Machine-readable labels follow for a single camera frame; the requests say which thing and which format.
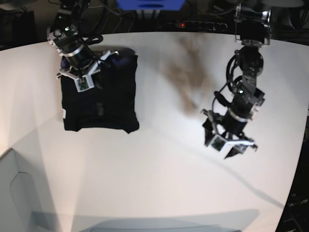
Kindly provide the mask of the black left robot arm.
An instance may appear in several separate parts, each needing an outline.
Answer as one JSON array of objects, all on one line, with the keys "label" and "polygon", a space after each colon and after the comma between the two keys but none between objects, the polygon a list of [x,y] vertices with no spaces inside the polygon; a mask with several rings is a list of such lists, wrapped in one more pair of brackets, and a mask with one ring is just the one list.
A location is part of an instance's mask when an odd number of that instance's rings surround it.
[{"label": "black left robot arm", "polygon": [[271,10],[255,9],[253,4],[242,0],[235,6],[235,40],[242,48],[235,50],[225,71],[225,84],[233,99],[228,101],[222,90],[214,92],[213,103],[227,109],[222,116],[213,108],[202,110],[207,117],[203,128],[205,146],[222,152],[230,150],[226,157],[243,154],[248,147],[257,150],[254,139],[244,133],[244,128],[265,101],[265,94],[257,87],[257,78],[264,68],[264,60],[259,50],[270,44]]}]

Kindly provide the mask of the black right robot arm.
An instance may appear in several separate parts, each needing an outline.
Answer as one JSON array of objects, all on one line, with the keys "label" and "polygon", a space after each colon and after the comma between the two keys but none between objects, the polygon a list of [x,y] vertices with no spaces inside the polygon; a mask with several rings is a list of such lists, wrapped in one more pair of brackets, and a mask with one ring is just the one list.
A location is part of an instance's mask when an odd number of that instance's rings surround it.
[{"label": "black right robot arm", "polygon": [[82,37],[81,19],[89,3],[88,0],[61,0],[54,23],[47,30],[48,43],[62,57],[57,77],[72,79],[78,92],[94,88],[92,76],[100,72],[102,64],[110,67],[108,58],[119,54],[108,49],[99,53],[90,49],[90,45],[103,41],[102,35]]}]

